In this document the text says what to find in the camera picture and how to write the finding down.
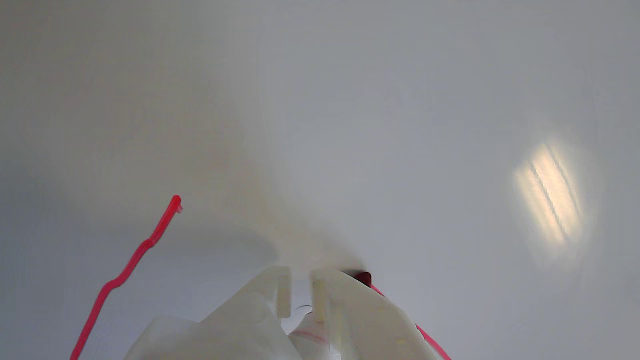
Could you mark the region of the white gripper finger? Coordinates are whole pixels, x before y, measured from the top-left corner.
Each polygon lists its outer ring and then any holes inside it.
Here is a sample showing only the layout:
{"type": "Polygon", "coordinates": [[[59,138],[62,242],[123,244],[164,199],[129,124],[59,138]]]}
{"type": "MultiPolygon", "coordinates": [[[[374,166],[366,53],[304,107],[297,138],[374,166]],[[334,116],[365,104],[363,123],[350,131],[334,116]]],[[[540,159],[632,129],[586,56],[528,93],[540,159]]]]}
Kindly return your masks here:
{"type": "Polygon", "coordinates": [[[387,297],[338,269],[310,273],[315,321],[342,360],[443,360],[387,297]]]}
{"type": "Polygon", "coordinates": [[[282,328],[291,316],[291,269],[266,268],[201,321],[153,319],[126,360],[299,360],[282,328]]]}

